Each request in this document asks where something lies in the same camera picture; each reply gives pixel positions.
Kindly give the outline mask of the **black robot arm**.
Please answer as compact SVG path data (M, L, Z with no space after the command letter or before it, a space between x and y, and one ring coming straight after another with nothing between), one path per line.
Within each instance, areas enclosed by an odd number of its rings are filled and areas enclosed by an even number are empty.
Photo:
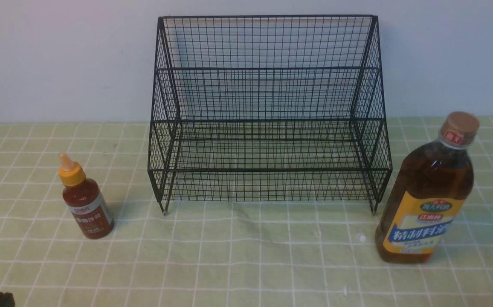
M11 292L0 292L0 307L16 307L16 301Z

